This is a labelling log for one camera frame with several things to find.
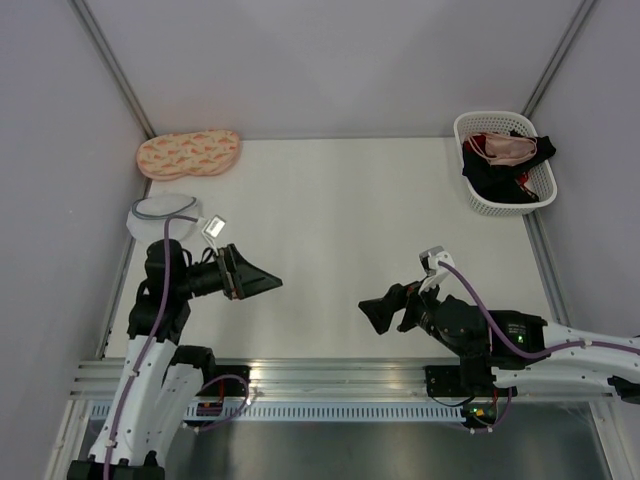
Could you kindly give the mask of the round white mesh laundry bag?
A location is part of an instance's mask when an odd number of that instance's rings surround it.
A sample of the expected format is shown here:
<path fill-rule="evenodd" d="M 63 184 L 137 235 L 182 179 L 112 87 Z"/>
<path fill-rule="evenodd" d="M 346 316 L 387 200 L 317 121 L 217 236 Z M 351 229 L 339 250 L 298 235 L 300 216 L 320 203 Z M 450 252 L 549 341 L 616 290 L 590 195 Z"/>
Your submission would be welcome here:
<path fill-rule="evenodd" d="M 151 244 L 164 238 L 169 217 L 182 215 L 198 219 L 200 210 L 200 202 L 193 196 L 178 193 L 150 196 L 131 205 L 126 227 L 136 241 Z"/>

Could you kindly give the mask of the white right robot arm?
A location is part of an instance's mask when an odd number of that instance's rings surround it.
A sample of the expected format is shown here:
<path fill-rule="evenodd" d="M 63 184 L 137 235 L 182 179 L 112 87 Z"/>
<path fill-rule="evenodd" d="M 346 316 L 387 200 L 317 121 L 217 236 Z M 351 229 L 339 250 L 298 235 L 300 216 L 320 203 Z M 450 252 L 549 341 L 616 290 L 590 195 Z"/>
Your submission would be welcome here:
<path fill-rule="evenodd" d="M 518 395 L 535 390 L 594 391 L 639 401 L 639 341 L 578 331 L 513 310 L 483 312 L 438 288 L 394 284 L 380 298 L 358 307 L 377 334 L 386 333 L 397 312 L 398 331 L 415 328 L 456 355 L 455 366 L 428 366 L 432 397 Z"/>

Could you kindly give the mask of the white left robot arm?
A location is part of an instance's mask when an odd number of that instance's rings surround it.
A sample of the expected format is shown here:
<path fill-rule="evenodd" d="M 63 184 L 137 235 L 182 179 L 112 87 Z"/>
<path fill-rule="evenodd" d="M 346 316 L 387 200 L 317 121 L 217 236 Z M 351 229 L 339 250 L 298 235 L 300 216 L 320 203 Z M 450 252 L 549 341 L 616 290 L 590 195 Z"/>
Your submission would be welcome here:
<path fill-rule="evenodd" d="M 165 478 L 166 455 L 189 404 L 221 378 L 211 348 L 180 342 L 190 301 L 214 293 L 244 300 L 283 284 L 233 244 L 207 248 L 194 263 L 179 241 L 159 240 L 147 248 L 144 269 L 114 400 L 87 459 L 71 462 L 70 479 Z"/>

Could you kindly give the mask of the pink bra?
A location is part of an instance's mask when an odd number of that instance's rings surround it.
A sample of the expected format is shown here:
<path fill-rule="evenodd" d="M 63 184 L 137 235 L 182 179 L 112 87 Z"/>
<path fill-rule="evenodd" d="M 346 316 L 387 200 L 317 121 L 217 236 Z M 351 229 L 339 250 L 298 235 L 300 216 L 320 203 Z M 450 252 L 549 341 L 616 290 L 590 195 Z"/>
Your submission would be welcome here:
<path fill-rule="evenodd" d="M 537 139 L 493 132 L 469 134 L 464 143 L 492 167 L 515 167 L 537 154 Z"/>

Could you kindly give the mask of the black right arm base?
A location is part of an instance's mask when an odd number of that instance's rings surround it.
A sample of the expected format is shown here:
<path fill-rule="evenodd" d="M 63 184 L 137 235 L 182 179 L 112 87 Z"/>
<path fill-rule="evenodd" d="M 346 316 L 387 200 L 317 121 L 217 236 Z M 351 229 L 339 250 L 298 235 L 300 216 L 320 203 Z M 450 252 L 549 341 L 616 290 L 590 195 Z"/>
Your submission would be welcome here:
<path fill-rule="evenodd" d="M 491 386 L 465 386 L 461 380 L 460 368 L 454 365 L 430 365 L 424 367 L 426 392 L 436 399 L 468 397 L 490 397 Z"/>

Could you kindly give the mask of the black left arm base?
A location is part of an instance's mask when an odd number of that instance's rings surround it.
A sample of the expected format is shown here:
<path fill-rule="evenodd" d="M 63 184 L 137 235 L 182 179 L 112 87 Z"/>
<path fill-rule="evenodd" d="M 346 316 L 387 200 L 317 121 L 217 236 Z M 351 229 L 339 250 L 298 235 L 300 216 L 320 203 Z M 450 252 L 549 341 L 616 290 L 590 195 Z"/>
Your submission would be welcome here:
<path fill-rule="evenodd" d="M 211 383 L 203 388 L 199 393 L 199 397 L 205 398 L 222 398 L 227 397 L 244 397 L 246 388 L 243 383 L 236 379 L 241 378 L 247 385 L 250 384 L 251 369 L 248 365 L 219 365 L 213 374 L 213 379 L 222 376 L 221 380 Z"/>

